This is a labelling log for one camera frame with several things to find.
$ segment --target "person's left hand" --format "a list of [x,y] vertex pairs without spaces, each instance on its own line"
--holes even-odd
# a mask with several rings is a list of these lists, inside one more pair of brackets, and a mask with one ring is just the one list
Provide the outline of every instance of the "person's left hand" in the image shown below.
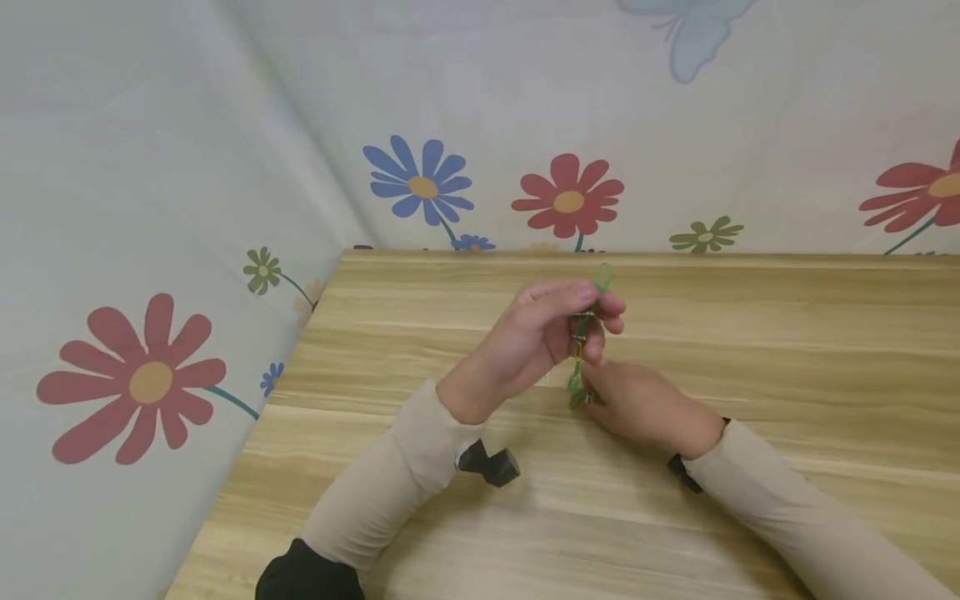
[[[509,397],[532,387],[565,358],[573,356],[569,318],[587,310],[598,290],[587,279],[550,279],[516,295],[487,337],[437,386],[437,395],[455,419],[480,423]],[[606,328],[623,331],[626,303],[609,290],[597,302],[596,319],[587,326],[584,360],[604,361]]]

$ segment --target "red flower print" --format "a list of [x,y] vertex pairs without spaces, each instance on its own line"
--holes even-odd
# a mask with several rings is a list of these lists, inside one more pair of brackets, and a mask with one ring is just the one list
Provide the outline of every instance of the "red flower print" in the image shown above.
[[953,148],[948,168],[904,162],[887,169],[876,179],[876,184],[912,189],[865,201],[860,205],[860,210],[887,210],[874,215],[864,225],[889,221],[884,228],[886,231],[903,231],[916,225],[931,210],[936,210],[936,213],[927,226],[957,225],[960,223],[960,140]]
[[581,236],[596,233],[597,222],[609,223],[616,212],[613,206],[623,193],[620,180],[598,182],[607,174],[610,164],[606,160],[594,160],[580,173],[580,159],[576,155],[559,155],[550,162],[550,177],[524,175],[520,180],[523,191],[534,198],[514,200],[514,210],[540,210],[530,217],[527,225],[534,229],[553,228],[557,237],[573,237],[580,230]]
[[74,404],[115,396],[87,420],[74,426],[54,443],[54,458],[73,465],[85,461],[115,440],[131,420],[130,435],[120,446],[116,461],[131,465],[140,460],[154,442],[159,417],[167,445],[176,449],[186,443],[183,419],[203,425],[213,416],[213,405],[185,388],[204,388],[220,383],[227,366],[219,358],[192,365],[182,363],[210,337],[210,319],[190,317],[171,342],[174,300],[157,294],[147,305],[141,345],[133,325],[116,308],[104,306],[90,313],[90,333],[113,354],[79,340],[67,342],[60,358],[88,372],[55,371],[36,386],[36,395],[46,404]]

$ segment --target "fabric wall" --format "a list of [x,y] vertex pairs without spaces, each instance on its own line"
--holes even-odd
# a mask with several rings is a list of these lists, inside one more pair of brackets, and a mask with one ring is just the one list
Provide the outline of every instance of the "fabric wall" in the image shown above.
[[5,592],[162,594],[341,249],[960,252],[957,22],[0,6]]

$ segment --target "hand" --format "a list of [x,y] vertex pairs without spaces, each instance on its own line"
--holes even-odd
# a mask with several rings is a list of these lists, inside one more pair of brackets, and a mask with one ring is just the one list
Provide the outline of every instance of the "hand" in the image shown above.
[[[551,279],[522,290],[500,315],[483,342],[437,386],[437,396],[462,423],[487,420],[507,398],[532,387],[555,365],[571,356],[570,316],[597,301],[587,279]],[[596,319],[587,326],[584,360],[604,363],[604,328],[623,331],[626,304],[608,291],[599,299]]]
[[616,435],[666,446],[686,459],[710,452],[723,435],[719,415],[656,371],[607,362],[586,364],[582,373],[584,384],[601,400],[589,404],[587,412]]

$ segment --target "blue flower print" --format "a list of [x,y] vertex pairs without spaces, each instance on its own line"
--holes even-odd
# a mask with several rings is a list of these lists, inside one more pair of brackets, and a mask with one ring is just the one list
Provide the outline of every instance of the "blue flower print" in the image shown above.
[[469,178],[453,177],[467,166],[465,158],[449,155],[441,162],[444,143],[439,139],[428,140],[423,144],[421,173],[417,170],[417,162],[406,140],[394,135],[390,138],[390,145],[399,163],[375,146],[364,146],[363,155],[374,167],[383,171],[370,173],[376,180],[370,184],[371,192],[379,198],[403,197],[394,203],[393,211],[397,217],[405,219],[417,212],[420,204],[423,204],[426,224],[436,227],[443,220],[442,214],[450,223],[459,222],[460,215],[455,208],[473,210],[471,201],[460,196],[451,196],[473,184]]
[[276,381],[283,375],[283,363],[270,363],[270,370],[263,373],[263,381],[260,382],[260,389],[263,390],[263,397],[267,397],[274,392]]
[[496,248],[486,237],[479,235],[461,235],[459,240],[450,240],[453,250],[493,250]]

